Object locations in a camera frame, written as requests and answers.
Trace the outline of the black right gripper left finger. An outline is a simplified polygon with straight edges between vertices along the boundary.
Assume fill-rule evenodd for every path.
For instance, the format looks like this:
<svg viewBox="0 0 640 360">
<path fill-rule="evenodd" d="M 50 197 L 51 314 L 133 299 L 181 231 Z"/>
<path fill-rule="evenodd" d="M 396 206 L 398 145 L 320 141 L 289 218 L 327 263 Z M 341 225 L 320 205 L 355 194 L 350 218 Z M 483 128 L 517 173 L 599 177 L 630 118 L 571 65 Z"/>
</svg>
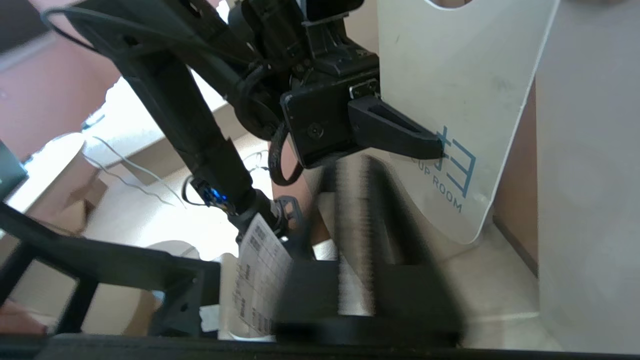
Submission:
<svg viewBox="0 0 640 360">
<path fill-rule="evenodd" d="M 361 214 L 356 193 L 349 189 L 348 165 L 338 160 L 322 172 L 318 194 L 334 194 L 332 260 L 316 259 L 311 246 L 315 223 L 305 220 L 285 245 L 291 255 L 278 298 L 278 341 L 331 346 L 358 346 L 362 318 L 348 314 L 349 297 L 358 296 L 356 275 L 362 264 Z"/>
</svg>

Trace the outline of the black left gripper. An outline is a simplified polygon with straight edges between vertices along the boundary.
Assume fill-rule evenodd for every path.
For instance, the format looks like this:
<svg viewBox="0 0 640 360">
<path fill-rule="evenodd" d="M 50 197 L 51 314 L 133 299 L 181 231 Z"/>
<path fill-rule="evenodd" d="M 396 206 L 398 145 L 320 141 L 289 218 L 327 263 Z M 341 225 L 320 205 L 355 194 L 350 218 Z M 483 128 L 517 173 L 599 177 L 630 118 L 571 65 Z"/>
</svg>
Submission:
<svg viewBox="0 0 640 360">
<path fill-rule="evenodd" d="M 375 96 L 353 99 L 350 89 L 379 76 L 379 57 L 356 50 L 310 60 L 310 68 L 280 98 L 286 128 L 305 169 L 364 148 L 418 160 L 444 155 L 439 137 Z"/>
</svg>

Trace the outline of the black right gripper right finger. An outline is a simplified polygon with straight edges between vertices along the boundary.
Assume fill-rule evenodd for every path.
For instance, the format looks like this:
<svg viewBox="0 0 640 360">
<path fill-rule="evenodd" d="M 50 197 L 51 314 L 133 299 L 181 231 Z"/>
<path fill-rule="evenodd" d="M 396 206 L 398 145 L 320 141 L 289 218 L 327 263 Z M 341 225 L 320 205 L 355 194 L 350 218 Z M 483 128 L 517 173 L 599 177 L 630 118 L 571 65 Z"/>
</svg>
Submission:
<svg viewBox="0 0 640 360">
<path fill-rule="evenodd" d="M 368 156 L 365 178 L 375 325 L 398 346 L 457 346 L 464 314 L 391 170 Z"/>
</svg>

